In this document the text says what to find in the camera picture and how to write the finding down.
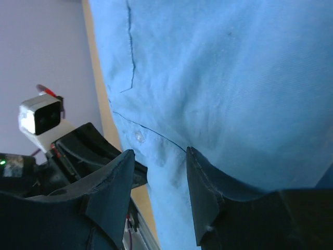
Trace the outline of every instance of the light blue shirt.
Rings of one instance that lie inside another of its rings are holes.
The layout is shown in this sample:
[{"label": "light blue shirt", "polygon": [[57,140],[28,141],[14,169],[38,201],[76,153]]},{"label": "light blue shirt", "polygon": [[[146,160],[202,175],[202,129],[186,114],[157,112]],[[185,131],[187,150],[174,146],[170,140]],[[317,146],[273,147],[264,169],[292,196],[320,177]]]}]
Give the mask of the light blue shirt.
[{"label": "light blue shirt", "polygon": [[266,190],[333,162],[333,1],[91,0],[123,149],[163,250],[196,249],[185,150]]}]

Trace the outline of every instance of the white wall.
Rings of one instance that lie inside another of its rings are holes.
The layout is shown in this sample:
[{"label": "white wall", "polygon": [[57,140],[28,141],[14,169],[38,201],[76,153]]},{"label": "white wall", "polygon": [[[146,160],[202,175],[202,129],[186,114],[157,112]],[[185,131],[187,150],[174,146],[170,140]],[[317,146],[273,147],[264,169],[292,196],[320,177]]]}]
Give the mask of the white wall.
[{"label": "white wall", "polygon": [[80,1],[0,1],[0,152],[35,150],[17,115],[21,102],[38,95],[36,84],[65,98],[75,126],[91,121],[102,132]]}]

